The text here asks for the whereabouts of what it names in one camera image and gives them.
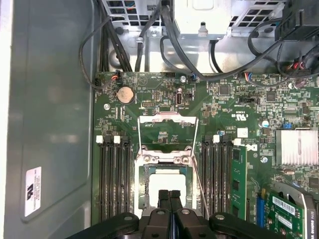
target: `blue pcie slot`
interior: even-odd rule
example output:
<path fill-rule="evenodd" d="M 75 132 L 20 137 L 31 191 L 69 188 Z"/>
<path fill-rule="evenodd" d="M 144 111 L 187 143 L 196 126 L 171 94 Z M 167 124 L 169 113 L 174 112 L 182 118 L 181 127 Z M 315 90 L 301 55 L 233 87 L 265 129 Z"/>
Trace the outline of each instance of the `blue pcie slot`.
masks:
<path fill-rule="evenodd" d="M 263 200 L 261 197 L 257 197 L 256 202 L 256 213 L 257 213 L 257 220 L 256 223 L 258 226 L 263 228 L 265 226 L 265 200 Z"/>

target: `barcode label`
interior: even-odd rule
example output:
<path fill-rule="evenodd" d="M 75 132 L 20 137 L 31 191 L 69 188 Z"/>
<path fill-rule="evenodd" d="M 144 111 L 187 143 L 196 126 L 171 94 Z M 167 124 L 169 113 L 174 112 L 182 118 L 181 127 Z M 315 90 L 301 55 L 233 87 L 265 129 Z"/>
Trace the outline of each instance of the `barcode label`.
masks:
<path fill-rule="evenodd" d="M 25 176 L 24 216 L 41 207 L 41 167 L 30 169 Z"/>
<path fill-rule="evenodd" d="M 281 207 L 285 211 L 291 213 L 292 215 L 295 215 L 295 208 L 290 206 L 289 204 L 285 203 L 284 201 L 273 197 L 273 204 L 277 205 L 278 207 Z"/>
<path fill-rule="evenodd" d="M 284 224 L 286 227 L 289 227 L 290 229 L 293 228 L 293 224 L 280 215 L 278 215 L 278 221 L 281 222 L 282 224 Z"/>

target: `gray side panel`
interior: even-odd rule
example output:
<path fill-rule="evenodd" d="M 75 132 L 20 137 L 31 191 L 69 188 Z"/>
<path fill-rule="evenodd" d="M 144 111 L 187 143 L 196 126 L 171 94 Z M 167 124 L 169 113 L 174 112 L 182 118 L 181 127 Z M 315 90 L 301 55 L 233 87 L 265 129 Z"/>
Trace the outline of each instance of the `gray side panel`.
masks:
<path fill-rule="evenodd" d="M 61 239 L 90 225 L 92 95 L 78 47 L 93 14 L 90 0 L 14 2 L 5 239 Z M 93 45 L 84 52 L 89 72 Z M 25 217 L 25 174 L 36 167 L 41 207 Z"/>

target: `motherboard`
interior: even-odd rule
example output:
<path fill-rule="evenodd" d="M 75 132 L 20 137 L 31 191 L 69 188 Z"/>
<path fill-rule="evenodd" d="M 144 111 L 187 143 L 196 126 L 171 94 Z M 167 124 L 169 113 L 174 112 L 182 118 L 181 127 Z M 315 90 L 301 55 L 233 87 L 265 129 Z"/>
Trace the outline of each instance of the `motherboard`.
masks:
<path fill-rule="evenodd" d="M 281 80 L 252 76 L 264 85 Z M 240 75 L 207 82 L 101 72 L 95 81 L 108 85 L 94 93 L 92 224 L 121 212 L 141 216 L 167 189 L 180 190 L 183 206 L 204 216 L 205 201 L 210 215 L 228 212 L 278 231 L 267 217 L 277 213 L 269 201 L 274 183 L 318 199 L 317 78 L 278 88 L 255 87 Z M 294 220 L 285 220 L 288 234 Z"/>

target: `heatsink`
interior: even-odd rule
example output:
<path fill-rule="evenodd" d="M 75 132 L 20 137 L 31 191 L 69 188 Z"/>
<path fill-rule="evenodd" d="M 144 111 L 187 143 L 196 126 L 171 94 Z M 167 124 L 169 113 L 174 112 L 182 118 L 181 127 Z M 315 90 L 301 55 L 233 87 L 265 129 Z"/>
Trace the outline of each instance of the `heatsink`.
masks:
<path fill-rule="evenodd" d="M 319 165 L 317 130 L 277 130 L 276 163 Z"/>

